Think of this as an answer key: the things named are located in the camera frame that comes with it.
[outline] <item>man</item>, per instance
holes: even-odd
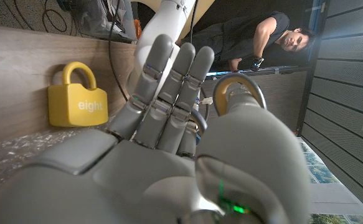
[[[310,48],[314,43],[311,30],[288,30],[289,18],[282,12],[272,12],[255,19],[238,17],[221,24],[214,24],[192,35],[192,44],[198,52],[209,46],[215,54],[214,61],[229,61],[230,71],[237,72],[242,58],[254,57],[251,69],[257,71],[264,61],[263,51],[273,43],[282,49],[297,52]],[[178,40],[181,46],[190,37]]]

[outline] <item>orange object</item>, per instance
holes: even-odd
[[[136,35],[138,40],[139,37],[141,37],[141,33],[143,32],[143,30],[141,29],[141,23],[139,22],[138,19],[134,20],[134,26],[136,27]]]

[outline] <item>man's hand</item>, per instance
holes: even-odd
[[[238,72],[238,64],[240,61],[242,61],[242,58],[235,58],[229,60],[229,66],[231,72]]]
[[[260,58],[254,58],[252,66],[250,67],[250,69],[252,71],[254,71],[254,72],[257,72],[263,61],[264,61],[264,58],[261,58],[261,57]]]

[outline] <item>man's hair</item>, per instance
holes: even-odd
[[[311,29],[306,29],[306,28],[300,28],[300,29],[301,29],[300,30],[301,34],[308,36],[308,42],[306,46],[302,48],[302,50],[308,50],[314,45],[314,42],[316,40],[316,34]]]

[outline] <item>black t-shirt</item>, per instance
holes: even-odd
[[[253,37],[256,26],[269,17],[276,20],[276,28],[270,35],[265,46],[274,43],[289,27],[289,18],[282,12],[272,12],[270,15],[259,16],[254,19],[249,17],[238,17],[223,24],[223,49],[221,60],[244,58],[253,55]]]

